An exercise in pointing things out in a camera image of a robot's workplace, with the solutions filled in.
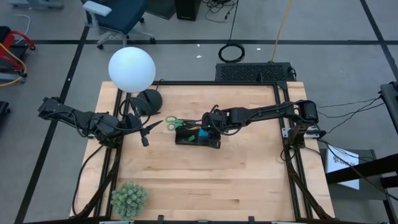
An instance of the white sphere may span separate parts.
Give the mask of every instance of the white sphere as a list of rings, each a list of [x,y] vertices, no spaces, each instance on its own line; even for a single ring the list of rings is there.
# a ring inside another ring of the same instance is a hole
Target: white sphere
[[[156,69],[147,52],[136,47],[125,47],[112,55],[108,72],[119,89],[139,93],[152,84]]]

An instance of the gray floor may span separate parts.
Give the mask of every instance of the gray floor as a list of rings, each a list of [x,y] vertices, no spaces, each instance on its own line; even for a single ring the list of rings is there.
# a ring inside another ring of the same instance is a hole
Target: gray floor
[[[386,40],[398,40],[396,0],[367,0],[369,8]],[[275,39],[287,0],[241,1],[233,39]],[[202,5],[198,20],[180,21],[175,15],[166,21],[145,14],[145,24],[136,28],[153,33],[158,40],[227,39],[232,16],[222,24],[204,19]],[[78,40],[84,24],[80,1],[65,1],[62,11],[13,9],[0,2],[0,26],[7,25],[24,32],[27,19],[13,17],[26,14],[32,24],[29,36],[34,40]],[[225,12],[216,18],[222,19]],[[90,31],[88,39],[98,36]],[[284,40],[377,40],[360,1],[334,0],[294,1],[283,29]],[[214,80],[218,44],[138,45],[154,59],[156,79]],[[0,100],[11,102],[12,113],[0,132],[0,217],[12,223],[23,198],[27,183],[44,141],[49,122],[37,117],[37,108],[45,96],[60,94],[77,45],[38,45],[28,52],[29,78],[23,85],[0,88]],[[273,45],[244,46],[243,62],[270,60]],[[95,109],[102,81],[109,80],[107,64],[120,45],[85,45],[67,96],[67,104],[81,110]],[[398,46],[388,46],[398,58]],[[238,52],[224,53],[234,58]],[[379,45],[280,45],[277,62],[290,62],[304,82],[307,96],[319,105],[346,103],[377,97],[379,85],[395,80]],[[328,114],[343,114],[359,106],[329,108]],[[321,117],[320,126],[330,130],[340,119]],[[385,107],[357,114],[353,119],[325,137],[340,147],[375,149],[377,156],[397,153],[398,136]],[[80,168],[86,140],[74,129],[58,125],[37,189],[27,213],[26,222],[67,218],[73,189]],[[384,222],[386,214],[377,201],[333,199],[336,216],[354,222]]]

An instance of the yellow object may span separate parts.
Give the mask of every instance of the yellow object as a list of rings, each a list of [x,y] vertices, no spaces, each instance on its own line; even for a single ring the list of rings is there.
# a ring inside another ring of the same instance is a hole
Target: yellow object
[[[27,67],[26,67],[25,63],[24,63],[21,59],[19,59],[17,56],[15,56],[13,53],[11,53],[2,43],[0,43],[0,46],[1,46],[9,55],[11,55],[11,56],[12,56],[13,58],[15,58],[19,63],[22,64],[22,66],[24,67],[24,73],[26,74],[26,73],[27,73]],[[0,87],[12,85],[12,84],[18,82],[18,81],[21,80],[21,79],[22,79],[22,77],[18,77],[17,79],[15,79],[15,80],[13,80],[13,81],[11,81],[11,82],[8,82],[8,83],[5,83],[5,84],[0,84]]]
[[[289,3],[287,5],[287,9],[286,9],[286,12],[285,12],[285,15],[284,15],[284,19],[282,20],[282,23],[280,24],[278,35],[277,35],[276,40],[275,40],[274,53],[272,54],[271,62],[274,62],[274,58],[275,58],[275,54],[276,54],[276,48],[278,47],[279,36],[280,36],[280,33],[282,32],[282,28],[283,28],[285,20],[287,18],[287,14],[290,11],[290,7],[292,6],[292,2],[293,2],[293,0],[289,0]]]

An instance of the paper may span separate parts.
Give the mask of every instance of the paper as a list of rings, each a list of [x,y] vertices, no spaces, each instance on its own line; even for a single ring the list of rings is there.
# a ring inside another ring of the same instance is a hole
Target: paper
[[[355,166],[359,164],[358,154],[346,151],[344,149],[340,149],[335,146],[328,145],[329,149],[332,150],[338,157],[342,158],[344,161],[348,162],[351,166]],[[336,170],[341,170],[349,167],[345,162],[341,161],[337,158],[333,153],[328,150],[326,154],[326,173],[333,172]],[[358,180],[349,180],[345,182],[340,182],[339,184],[344,185],[346,187],[351,187],[352,189],[359,190],[359,179]]]

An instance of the wooden tabletop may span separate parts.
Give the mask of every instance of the wooden tabletop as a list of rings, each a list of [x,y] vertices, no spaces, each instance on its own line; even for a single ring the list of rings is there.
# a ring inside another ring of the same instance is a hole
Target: wooden tabletop
[[[288,87],[291,101],[307,98],[303,83],[288,83]],[[220,109],[275,104],[271,86],[162,85],[159,91],[164,101],[161,114],[151,117],[149,123],[168,115],[200,119],[215,104]],[[104,82],[96,111],[112,113],[116,92],[112,82]],[[279,157],[283,146],[278,119],[251,123],[234,136],[222,136],[221,149],[175,145],[175,133],[168,131],[165,123],[147,138],[149,146],[143,147],[140,134],[124,137],[117,183],[120,187],[134,182],[147,190],[147,205],[138,219],[156,220],[164,215],[165,220],[246,221],[254,216],[256,221],[294,221],[286,165]],[[305,143],[318,150],[316,140],[306,139]],[[95,139],[89,140],[84,160],[98,146]],[[306,149],[301,153],[309,191],[334,216],[320,156]],[[77,211],[98,188],[104,154],[103,149],[95,155],[82,173]],[[305,217],[302,194],[298,188],[297,192],[301,216]]]

